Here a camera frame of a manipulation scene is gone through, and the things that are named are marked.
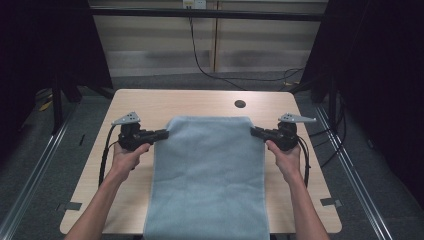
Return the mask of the person's left hand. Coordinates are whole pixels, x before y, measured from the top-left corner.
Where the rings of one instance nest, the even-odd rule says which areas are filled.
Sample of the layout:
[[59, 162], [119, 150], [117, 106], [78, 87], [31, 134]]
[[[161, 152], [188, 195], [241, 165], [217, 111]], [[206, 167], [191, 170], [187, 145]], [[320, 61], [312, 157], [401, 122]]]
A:
[[142, 144], [134, 151], [123, 149], [119, 143], [114, 145], [113, 162], [109, 175], [118, 183], [124, 182], [130, 172], [140, 163], [140, 156], [150, 149], [150, 144]]

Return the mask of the grey-blue terry towel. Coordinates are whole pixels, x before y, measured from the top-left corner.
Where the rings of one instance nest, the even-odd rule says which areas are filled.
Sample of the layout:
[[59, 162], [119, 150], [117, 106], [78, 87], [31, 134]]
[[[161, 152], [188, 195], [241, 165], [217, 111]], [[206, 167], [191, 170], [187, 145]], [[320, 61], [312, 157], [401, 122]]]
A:
[[269, 240], [265, 147], [247, 117], [178, 116], [155, 144], [145, 240]]

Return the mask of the black metal stand post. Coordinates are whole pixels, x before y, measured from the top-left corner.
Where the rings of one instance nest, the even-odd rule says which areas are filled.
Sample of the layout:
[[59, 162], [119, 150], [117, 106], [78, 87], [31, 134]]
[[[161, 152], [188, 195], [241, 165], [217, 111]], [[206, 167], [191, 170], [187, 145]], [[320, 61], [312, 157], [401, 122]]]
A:
[[54, 113], [54, 125], [52, 134], [55, 135], [59, 132], [63, 124], [63, 109], [62, 109], [62, 89], [60, 79], [57, 75], [52, 80], [52, 102]]
[[329, 88], [329, 104], [328, 104], [328, 117], [329, 117], [329, 125], [332, 131], [336, 129], [336, 99], [337, 99], [337, 87], [334, 76], [331, 77], [330, 80], [330, 88]]

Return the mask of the dark curtain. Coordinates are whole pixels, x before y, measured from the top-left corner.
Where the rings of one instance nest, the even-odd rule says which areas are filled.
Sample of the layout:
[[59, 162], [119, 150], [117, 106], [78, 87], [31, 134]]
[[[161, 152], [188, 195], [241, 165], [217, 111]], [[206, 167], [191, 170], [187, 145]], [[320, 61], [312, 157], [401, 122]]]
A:
[[424, 209], [424, 0], [328, 0], [301, 81], [340, 91]]
[[0, 164], [42, 89], [112, 88], [88, 0], [0, 0]]

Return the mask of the metal floor rail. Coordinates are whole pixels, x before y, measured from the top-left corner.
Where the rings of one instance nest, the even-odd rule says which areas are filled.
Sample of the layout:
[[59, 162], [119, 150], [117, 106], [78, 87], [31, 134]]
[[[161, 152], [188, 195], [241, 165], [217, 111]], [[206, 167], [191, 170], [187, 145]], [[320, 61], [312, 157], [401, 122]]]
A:
[[41, 156], [38, 159], [31, 175], [19, 193], [19, 196], [13, 204], [11, 210], [6, 215], [4, 221], [0, 225], [0, 240], [12, 240], [13, 236], [22, 221], [22, 218], [43, 178], [46, 170], [48, 169], [52, 158], [54, 157], [57, 148], [59, 147], [63, 136], [65, 135], [69, 122], [73, 118], [75, 109], [72, 108], [63, 120], [55, 134], [53, 134]]
[[372, 200], [368, 190], [366, 189], [355, 165], [352, 162], [347, 150], [343, 146], [341, 138], [330, 129], [329, 117], [323, 106], [316, 107], [316, 112], [324, 129], [327, 131], [328, 138], [331, 142], [335, 154], [341, 163], [347, 178], [370, 222], [377, 238], [379, 240], [393, 240], [392, 234], [382, 217], [379, 209]]

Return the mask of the black horizontal frame bar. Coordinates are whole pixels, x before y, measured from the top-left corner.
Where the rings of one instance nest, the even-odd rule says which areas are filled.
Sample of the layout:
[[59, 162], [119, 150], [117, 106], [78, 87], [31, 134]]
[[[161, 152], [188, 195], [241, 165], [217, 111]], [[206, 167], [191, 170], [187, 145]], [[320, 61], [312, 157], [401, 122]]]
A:
[[249, 19], [249, 20], [281, 20], [321, 22], [323, 14], [310, 13], [278, 13], [256, 11], [198, 10], [198, 9], [147, 9], [147, 8], [110, 8], [92, 7], [92, 15], [102, 16], [142, 16], [142, 17], [182, 17], [182, 18], [214, 18], [214, 19]]

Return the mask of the grey tape strip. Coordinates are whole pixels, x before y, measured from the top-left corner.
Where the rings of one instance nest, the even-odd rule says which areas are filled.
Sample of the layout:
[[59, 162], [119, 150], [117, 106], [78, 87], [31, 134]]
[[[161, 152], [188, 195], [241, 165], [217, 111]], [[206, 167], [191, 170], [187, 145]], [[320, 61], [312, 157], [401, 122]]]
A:
[[335, 208], [342, 206], [341, 201], [334, 198], [324, 198], [321, 199], [320, 202], [323, 206], [334, 206]]
[[72, 211], [79, 211], [82, 204], [78, 202], [67, 202], [67, 203], [60, 203], [56, 210], [61, 212], [66, 212], [67, 210]]

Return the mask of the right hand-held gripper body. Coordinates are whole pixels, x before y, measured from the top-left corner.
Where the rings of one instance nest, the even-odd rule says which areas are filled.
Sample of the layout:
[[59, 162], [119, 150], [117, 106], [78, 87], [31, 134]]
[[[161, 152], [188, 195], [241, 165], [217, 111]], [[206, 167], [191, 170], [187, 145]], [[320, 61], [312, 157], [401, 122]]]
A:
[[297, 123], [314, 123], [316, 118], [308, 118], [292, 113], [285, 113], [279, 118], [277, 124], [277, 141], [276, 145], [281, 151], [293, 149], [299, 141], [297, 135]]

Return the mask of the white wall power outlet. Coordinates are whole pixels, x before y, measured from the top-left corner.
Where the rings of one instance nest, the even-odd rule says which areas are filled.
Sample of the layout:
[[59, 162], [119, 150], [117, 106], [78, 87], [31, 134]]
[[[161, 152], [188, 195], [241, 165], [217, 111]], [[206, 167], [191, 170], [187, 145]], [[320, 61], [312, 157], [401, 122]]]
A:
[[184, 9], [199, 9], [205, 10], [207, 8], [206, 0], [182, 0]]

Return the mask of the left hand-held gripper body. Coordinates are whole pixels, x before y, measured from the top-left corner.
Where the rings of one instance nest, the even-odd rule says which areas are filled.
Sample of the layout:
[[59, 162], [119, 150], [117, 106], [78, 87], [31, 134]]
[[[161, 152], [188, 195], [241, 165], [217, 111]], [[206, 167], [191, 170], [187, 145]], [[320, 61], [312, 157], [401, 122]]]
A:
[[114, 120], [111, 125], [120, 126], [118, 143], [123, 149], [134, 151], [145, 143], [152, 144], [154, 142], [154, 132], [141, 129], [140, 117], [135, 112], [130, 112]]

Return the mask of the person's right hand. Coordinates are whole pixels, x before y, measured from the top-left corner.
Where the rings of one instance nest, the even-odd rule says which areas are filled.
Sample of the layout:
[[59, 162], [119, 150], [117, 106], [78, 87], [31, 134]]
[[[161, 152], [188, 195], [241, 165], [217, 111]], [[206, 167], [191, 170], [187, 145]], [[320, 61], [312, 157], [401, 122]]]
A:
[[302, 180], [302, 174], [300, 172], [300, 147], [295, 146], [291, 150], [282, 151], [271, 140], [267, 140], [265, 144], [268, 150], [275, 155], [275, 164], [283, 174], [284, 180], [289, 185], [294, 182], [300, 182]]

